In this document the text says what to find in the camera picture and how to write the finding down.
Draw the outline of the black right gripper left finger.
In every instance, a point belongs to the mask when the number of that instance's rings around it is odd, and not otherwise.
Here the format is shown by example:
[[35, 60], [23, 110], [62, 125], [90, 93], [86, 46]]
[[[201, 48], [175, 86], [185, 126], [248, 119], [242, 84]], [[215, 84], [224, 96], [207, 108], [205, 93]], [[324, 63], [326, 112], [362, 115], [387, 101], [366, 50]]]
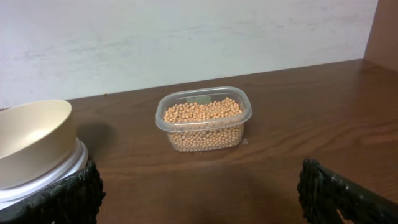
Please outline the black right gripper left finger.
[[106, 193], [94, 161], [1, 210], [1, 224], [96, 224]]

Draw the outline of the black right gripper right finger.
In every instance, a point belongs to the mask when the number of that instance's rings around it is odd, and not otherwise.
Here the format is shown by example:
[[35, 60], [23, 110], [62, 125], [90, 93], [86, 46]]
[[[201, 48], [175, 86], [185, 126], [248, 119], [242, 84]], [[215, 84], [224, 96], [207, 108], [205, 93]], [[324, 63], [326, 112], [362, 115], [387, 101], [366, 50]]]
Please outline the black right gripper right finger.
[[397, 204], [322, 166], [303, 161], [297, 185], [303, 216], [311, 224], [397, 224]]

